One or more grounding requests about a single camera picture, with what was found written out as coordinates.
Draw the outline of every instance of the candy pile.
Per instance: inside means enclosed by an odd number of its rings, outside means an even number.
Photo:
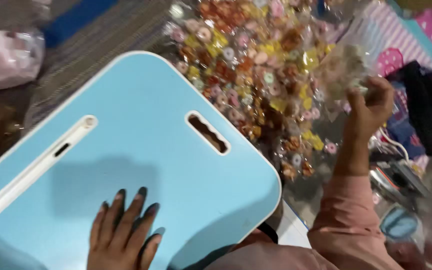
[[[286,179],[311,176],[315,151],[336,153],[312,132],[325,101],[313,71],[334,46],[307,0],[176,2],[170,14],[177,52],[166,57],[253,144],[270,146]]]

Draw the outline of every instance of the hand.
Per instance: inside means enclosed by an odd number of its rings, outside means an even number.
[[[343,140],[366,145],[369,138],[393,113],[394,88],[381,77],[368,78],[369,92],[366,100],[358,89],[348,92],[351,113],[343,132]]]
[[[106,202],[99,209],[93,222],[89,240],[87,270],[147,270],[161,242],[161,235],[154,234],[145,243],[153,224],[159,204],[148,207],[138,220],[145,202],[146,188],[141,188],[134,200],[124,211],[126,191],[121,189],[114,197],[113,204]]]

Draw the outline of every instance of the person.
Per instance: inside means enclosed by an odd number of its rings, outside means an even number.
[[[368,84],[372,91],[366,97],[357,89],[348,91],[351,113],[333,177],[324,187],[321,209],[308,232],[312,249],[278,245],[255,230],[207,270],[402,269],[386,251],[368,178],[368,141],[391,116],[394,89],[381,77],[369,77]],[[88,270],[147,270],[153,260],[162,236],[155,234],[145,240],[158,205],[148,208],[132,232],[144,198],[136,195],[126,212],[123,199],[124,191],[120,191],[111,206],[101,206],[94,220]]]

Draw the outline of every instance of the pink shirt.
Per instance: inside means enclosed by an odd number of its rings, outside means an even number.
[[[334,177],[308,232],[312,249],[270,243],[256,231],[206,270],[401,270],[386,251],[373,207],[368,177]]]

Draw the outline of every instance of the pink sleeve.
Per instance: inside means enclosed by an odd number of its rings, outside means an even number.
[[[329,181],[308,238],[339,269],[401,269],[387,254],[367,176]]]

